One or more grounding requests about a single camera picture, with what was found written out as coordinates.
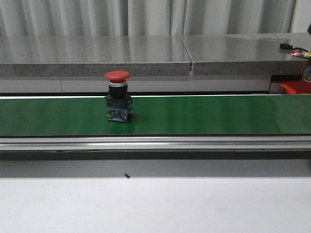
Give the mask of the right grey stone slab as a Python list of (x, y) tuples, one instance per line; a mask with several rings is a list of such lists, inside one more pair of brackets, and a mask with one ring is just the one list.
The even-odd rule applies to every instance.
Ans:
[(307, 59), (280, 49), (281, 43), (311, 48), (307, 33), (188, 35), (183, 43), (194, 75), (299, 75)]

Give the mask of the grey stone slab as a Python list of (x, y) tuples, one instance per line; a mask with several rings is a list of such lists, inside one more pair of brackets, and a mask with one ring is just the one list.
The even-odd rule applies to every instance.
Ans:
[(191, 60), (179, 36), (2, 36), (2, 77), (187, 76)]
[(280, 49), (281, 43), (311, 48), (307, 33), (188, 35), (183, 43), (194, 75), (299, 75), (307, 59)]

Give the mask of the green conveyor belt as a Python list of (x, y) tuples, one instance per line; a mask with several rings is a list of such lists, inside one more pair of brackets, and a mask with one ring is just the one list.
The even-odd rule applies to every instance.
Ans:
[(309, 134), (310, 95), (135, 97), (128, 123), (107, 119), (106, 100), (2, 99), (0, 134), (11, 136)]

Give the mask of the red plastic bin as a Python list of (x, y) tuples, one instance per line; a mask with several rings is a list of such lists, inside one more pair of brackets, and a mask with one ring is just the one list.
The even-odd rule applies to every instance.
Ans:
[(311, 83), (303, 81), (287, 81), (283, 82), (280, 85), (285, 89), (286, 94), (310, 94), (311, 93)]

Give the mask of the small black device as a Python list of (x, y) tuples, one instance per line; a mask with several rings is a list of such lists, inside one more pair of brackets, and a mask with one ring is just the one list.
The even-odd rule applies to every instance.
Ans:
[(293, 49), (292, 45), (286, 44), (286, 43), (281, 43), (279, 48), (283, 49), (283, 50), (292, 50)]

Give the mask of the left grey stone slab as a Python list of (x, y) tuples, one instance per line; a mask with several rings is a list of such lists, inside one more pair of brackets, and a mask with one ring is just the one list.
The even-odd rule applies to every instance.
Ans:
[(179, 36), (2, 36), (2, 77), (187, 76), (191, 60)]

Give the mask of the circuit board with red light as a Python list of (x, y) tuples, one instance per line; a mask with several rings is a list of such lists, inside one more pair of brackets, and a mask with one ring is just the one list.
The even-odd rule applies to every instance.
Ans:
[(294, 50), (292, 55), (309, 59), (311, 57), (311, 52), (305, 50)]

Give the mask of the grey pleated curtain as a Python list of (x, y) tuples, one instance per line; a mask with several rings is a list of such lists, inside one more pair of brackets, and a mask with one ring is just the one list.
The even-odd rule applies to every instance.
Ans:
[(288, 33), (294, 0), (3, 0), (2, 36)]

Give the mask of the aluminium conveyor frame rail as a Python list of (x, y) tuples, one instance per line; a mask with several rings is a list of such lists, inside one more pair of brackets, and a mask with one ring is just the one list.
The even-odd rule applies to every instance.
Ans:
[(73, 136), (0, 139), (1, 151), (310, 150), (309, 135)]

